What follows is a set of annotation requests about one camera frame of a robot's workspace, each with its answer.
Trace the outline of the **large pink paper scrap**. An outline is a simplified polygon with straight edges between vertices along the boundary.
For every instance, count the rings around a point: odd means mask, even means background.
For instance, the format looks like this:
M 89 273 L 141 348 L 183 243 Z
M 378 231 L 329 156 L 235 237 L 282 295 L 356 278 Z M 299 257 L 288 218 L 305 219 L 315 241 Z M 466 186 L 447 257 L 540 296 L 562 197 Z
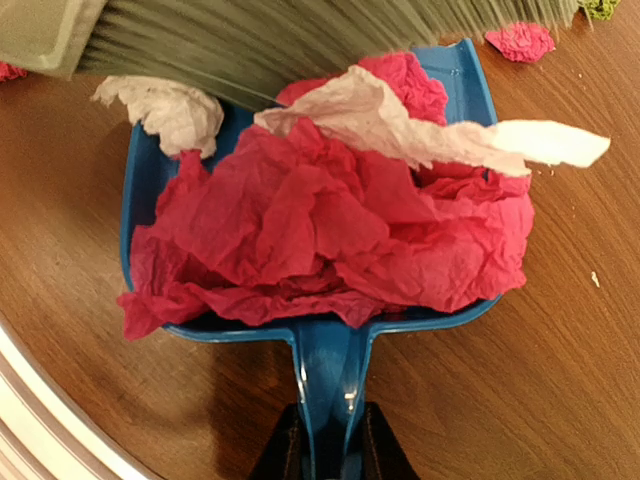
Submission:
M 197 151 L 135 229 L 124 335 L 215 312 L 257 327 L 334 313 L 451 313 L 525 284 L 529 177 L 400 159 L 326 137 L 308 119 L 278 137 L 252 126 L 215 168 Z

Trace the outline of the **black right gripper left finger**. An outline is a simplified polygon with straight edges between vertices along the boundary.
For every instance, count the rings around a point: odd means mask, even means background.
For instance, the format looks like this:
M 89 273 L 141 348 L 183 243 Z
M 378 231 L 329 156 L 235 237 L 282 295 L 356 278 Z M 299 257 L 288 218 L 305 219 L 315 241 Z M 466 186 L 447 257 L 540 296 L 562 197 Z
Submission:
M 300 480 L 306 430 L 298 406 L 287 405 L 256 461 L 249 480 Z

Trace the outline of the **white paper scrap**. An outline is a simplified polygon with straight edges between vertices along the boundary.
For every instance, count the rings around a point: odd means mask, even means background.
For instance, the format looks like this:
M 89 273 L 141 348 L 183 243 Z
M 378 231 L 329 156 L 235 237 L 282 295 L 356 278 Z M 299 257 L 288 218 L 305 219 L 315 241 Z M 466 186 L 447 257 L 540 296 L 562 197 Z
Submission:
M 386 82 L 359 66 L 289 107 L 256 114 L 254 122 L 286 136 L 303 118 L 329 138 L 402 159 L 412 168 L 460 163 L 510 177 L 529 175 L 528 162 L 587 168 L 611 144 L 606 137 L 554 121 L 509 120 L 485 127 L 471 121 L 440 126 L 414 119 Z
M 106 106 L 120 101 L 129 122 L 157 135 L 160 149 L 169 157 L 198 150 L 207 158 L 217 150 L 224 112 L 216 98 L 197 88 L 156 77 L 109 76 L 91 99 Z

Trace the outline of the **mint green hand brush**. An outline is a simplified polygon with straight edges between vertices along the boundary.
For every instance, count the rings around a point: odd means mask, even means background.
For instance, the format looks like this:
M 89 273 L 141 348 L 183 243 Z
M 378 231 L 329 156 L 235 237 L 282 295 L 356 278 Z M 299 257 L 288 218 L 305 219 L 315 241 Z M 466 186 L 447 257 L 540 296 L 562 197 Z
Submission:
M 178 81 L 249 110 L 359 60 L 482 36 L 568 27 L 575 1 L 5 1 L 1 58 L 43 75 Z

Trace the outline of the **blue plastic dustpan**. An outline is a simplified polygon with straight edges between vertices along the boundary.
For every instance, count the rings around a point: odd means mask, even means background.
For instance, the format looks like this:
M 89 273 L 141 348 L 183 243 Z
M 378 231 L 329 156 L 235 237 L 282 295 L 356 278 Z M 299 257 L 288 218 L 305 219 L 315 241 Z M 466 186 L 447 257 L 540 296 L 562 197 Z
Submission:
M 473 42 L 417 48 L 426 73 L 444 84 L 448 121 L 496 123 L 488 83 Z M 178 173 L 178 164 L 161 152 L 159 139 L 135 125 L 123 189 L 120 258 L 127 285 L 134 284 L 130 250 L 134 230 L 155 219 L 158 197 Z M 370 458 L 363 439 L 369 421 L 365 385 L 375 339 L 382 334 L 450 329 L 485 314 L 494 300 L 479 300 L 453 314 L 412 307 L 380 315 L 359 329 L 333 314 L 275 320 L 257 328 L 207 313 L 167 332 L 201 343 L 285 341 L 293 355 L 298 385 L 298 417 L 304 425 L 301 474 L 305 479 L 362 479 Z

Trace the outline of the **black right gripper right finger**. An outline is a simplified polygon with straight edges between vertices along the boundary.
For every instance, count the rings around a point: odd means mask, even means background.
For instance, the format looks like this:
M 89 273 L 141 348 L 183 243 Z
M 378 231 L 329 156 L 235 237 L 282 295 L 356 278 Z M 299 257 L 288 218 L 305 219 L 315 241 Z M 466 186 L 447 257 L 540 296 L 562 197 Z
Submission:
M 365 404 L 362 438 L 364 479 L 419 480 L 377 403 Z

